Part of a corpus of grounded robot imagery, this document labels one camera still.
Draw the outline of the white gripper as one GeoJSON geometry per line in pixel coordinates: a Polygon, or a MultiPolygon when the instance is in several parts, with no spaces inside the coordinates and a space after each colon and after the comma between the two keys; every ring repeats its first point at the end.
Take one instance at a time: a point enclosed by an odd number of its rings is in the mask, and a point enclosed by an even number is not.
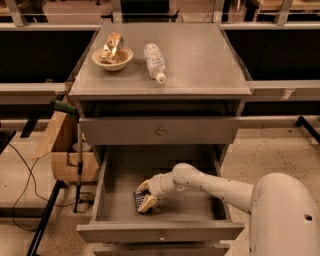
{"type": "Polygon", "coordinates": [[[147,191],[151,195],[146,198],[146,204],[140,208],[140,211],[144,212],[149,207],[153,207],[157,204],[158,199],[164,199],[175,191],[175,183],[171,173],[158,174],[153,176],[150,180],[143,181],[136,189],[137,192],[147,191]]]}

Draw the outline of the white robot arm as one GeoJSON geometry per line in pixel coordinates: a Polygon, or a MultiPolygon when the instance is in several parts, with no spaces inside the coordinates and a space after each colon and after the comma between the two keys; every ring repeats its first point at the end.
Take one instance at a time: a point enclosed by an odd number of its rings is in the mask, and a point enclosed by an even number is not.
{"type": "Polygon", "coordinates": [[[187,188],[199,188],[249,215],[250,256],[320,256],[318,208],[308,189],[283,173],[263,176],[254,185],[211,176],[187,163],[142,182],[148,191],[138,211],[187,188]]]}

